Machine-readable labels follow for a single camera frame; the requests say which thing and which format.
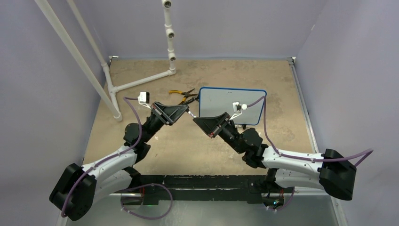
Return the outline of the blue framed whiteboard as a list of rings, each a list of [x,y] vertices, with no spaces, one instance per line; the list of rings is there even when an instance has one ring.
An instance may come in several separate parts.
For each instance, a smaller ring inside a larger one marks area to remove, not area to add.
[[[235,124],[255,126],[261,120],[264,99],[267,92],[262,89],[240,89],[222,87],[202,87],[199,90],[199,117],[214,117],[227,112],[234,114],[234,103],[252,104],[261,99],[252,107],[243,110],[242,115],[233,119]]]

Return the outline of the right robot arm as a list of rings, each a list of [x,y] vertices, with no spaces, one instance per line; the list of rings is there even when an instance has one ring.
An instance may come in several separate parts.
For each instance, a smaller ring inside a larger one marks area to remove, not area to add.
[[[242,160],[248,166],[270,170],[264,185],[271,192],[279,188],[308,187],[344,201],[353,198],[357,168],[336,150],[313,154],[274,150],[263,143],[254,128],[240,133],[228,113],[196,117],[193,122],[209,138],[219,136],[234,151],[243,154]]]

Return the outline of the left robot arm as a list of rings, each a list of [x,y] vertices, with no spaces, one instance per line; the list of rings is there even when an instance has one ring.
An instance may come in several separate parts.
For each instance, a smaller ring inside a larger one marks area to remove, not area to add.
[[[125,127],[124,144],[112,154],[92,163],[68,165],[49,196],[49,201],[63,218],[72,221],[82,218],[95,200],[126,189],[136,192],[140,179],[131,175],[133,165],[147,155],[148,141],[164,126],[171,126],[186,112],[188,105],[163,105],[154,102],[144,123],[130,123]]]

